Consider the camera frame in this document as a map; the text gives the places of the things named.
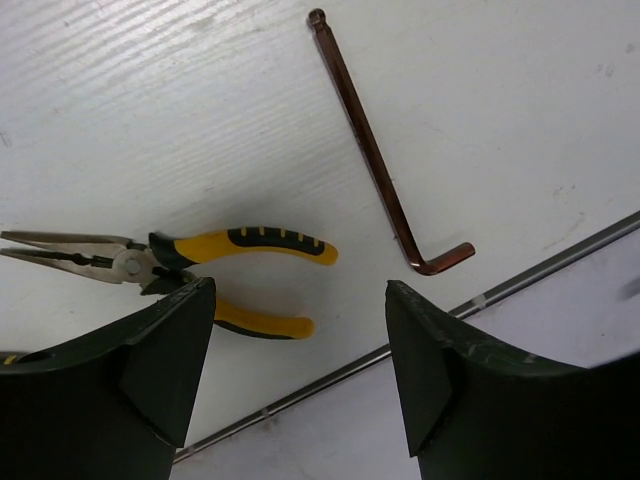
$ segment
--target white surface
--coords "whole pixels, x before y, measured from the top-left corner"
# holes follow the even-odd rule
[[[443,308],[640,208],[640,3],[322,2],[436,278],[407,267],[305,25],[315,1],[0,3],[0,228],[144,240],[267,224],[335,243],[197,269],[309,341],[216,329],[197,441],[386,342],[385,281]],[[68,340],[150,300],[2,262],[0,349]]]
[[[635,296],[623,294],[635,285]],[[530,352],[593,366],[640,350],[640,231],[474,315]],[[418,479],[391,361],[174,466],[171,480]]]
[[[419,480],[390,360],[176,464],[171,480]]]

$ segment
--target pliers jaw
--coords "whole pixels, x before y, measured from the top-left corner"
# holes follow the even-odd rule
[[[146,245],[125,237],[7,231],[0,238],[40,249],[3,248],[0,255],[107,283],[144,288],[158,278],[154,269],[162,269]]]

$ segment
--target allen wrench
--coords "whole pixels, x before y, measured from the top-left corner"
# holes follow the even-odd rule
[[[465,242],[432,260],[422,258],[324,11],[319,8],[312,10],[308,21],[409,265],[420,275],[436,275],[473,256],[475,248]]]

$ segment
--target needle-nose pliers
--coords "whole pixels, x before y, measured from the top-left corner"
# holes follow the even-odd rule
[[[125,237],[4,231],[0,238],[38,247],[3,248],[0,255],[64,270],[108,283],[138,283],[141,295],[166,295],[195,277],[184,269],[227,255],[276,252],[320,265],[333,265],[336,248],[281,228],[244,227],[172,239],[149,234],[149,243]],[[217,298],[214,322],[236,333],[269,339],[302,339],[313,334],[304,317],[283,318],[243,310]]]

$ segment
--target yellow handle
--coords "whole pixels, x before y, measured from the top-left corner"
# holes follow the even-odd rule
[[[149,244],[158,261],[173,270],[250,252],[286,253],[327,266],[338,259],[333,245],[283,228],[244,227],[179,240],[151,234]]]
[[[227,330],[250,337],[300,340],[313,335],[313,322],[305,317],[274,317],[250,312],[216,299],[214,322]]]

